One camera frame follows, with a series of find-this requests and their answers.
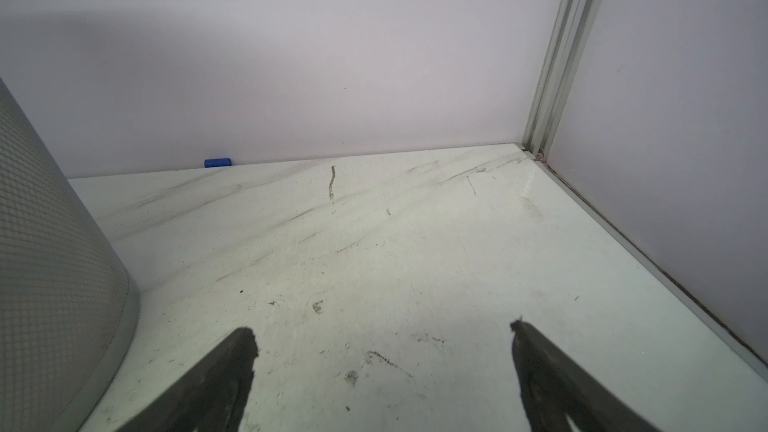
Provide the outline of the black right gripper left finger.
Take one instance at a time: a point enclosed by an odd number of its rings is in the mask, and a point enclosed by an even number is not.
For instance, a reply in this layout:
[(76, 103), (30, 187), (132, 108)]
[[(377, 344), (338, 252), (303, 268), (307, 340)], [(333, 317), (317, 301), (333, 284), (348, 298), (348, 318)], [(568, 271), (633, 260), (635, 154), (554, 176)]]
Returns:
[(259, 355), (254, 332), (233, 330), (122, 431), (237, 431)]

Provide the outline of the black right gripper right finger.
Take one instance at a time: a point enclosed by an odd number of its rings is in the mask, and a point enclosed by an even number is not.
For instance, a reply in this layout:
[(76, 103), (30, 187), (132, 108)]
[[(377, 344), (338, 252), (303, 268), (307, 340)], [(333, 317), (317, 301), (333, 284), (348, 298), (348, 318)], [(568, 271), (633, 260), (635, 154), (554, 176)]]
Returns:
[(516, 320), (511, 355), (532, 431), (655, 431), (532, 324)]

